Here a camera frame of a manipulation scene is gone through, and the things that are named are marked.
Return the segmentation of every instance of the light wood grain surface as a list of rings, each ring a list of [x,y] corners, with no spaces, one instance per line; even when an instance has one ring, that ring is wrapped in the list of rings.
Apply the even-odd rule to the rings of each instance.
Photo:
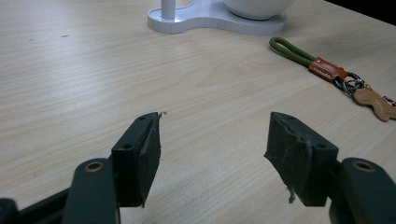
[[[178,1],[179,6],[188,1]],[[271,36],[147,27],[159,0],[0,0],[0,197],[19,208],[108,157],[138,116],[161,119],[162,158],[145,208],[122,223],[330,223],[289,204],[266,150],[271,111],[292,115],[396,179],[396,121],[270,50]],[[396,98],[396,27],[297,0],[277,34]]]

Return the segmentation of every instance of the table surface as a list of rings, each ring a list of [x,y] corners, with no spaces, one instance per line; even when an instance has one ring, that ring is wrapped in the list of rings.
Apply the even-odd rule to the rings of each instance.
[[[185,6],[188,1],[177,1]],[[166,111],[145,208],[123,223],[330,223],[289,204],[264,158],[270,113],[292,115],[396,179],[396,121],[274,53],[271,35],[147,26],[159,0],[0,1],[0,197],[19,208],[70,186],[139,116]],[[277,34],[396,98],[396,27],[321,0],[298,0]]]

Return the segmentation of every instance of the leather tab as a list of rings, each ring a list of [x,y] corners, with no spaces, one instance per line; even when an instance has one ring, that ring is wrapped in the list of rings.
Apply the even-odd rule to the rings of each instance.
[[[333,82],[337,77],[340,77],[341,79],[345,79],[347,77],[347,72],[344,68],[336,64],[329,63],[319,57],[309,64],[308,70],[328,82]]]

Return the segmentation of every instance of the metal ring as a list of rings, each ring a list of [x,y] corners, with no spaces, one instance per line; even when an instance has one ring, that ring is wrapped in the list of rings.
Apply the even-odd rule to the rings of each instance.
[[[352,97],[353,93],[356,90],[364,88],[364,80],[361,79],[358,75],[356,75],[354,73],[348,73],[347,75],[349,77],[352,77],[353,79],[351,79],[351,80],[345,80],[345,79],[344,80],[340,80],[340,79],[338,79],[337,83],[336,83],[336,87],[338,89],[340,89],[338,86],[341,86],[342,87],[342,91],[346,92],[346,94],[349,97]]]

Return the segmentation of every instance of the white stand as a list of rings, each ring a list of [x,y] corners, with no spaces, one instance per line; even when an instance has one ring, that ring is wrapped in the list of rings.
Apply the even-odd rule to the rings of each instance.
[[[194,28],[215,28],[244,35],[279,33],[286,14],[267,21],[253,21],[235,16],[222,0],[192,0],[187,7],[176,8],[176,0],[162,0],[161,8],[148,12],[148,27],[164,34],[180,34]]]

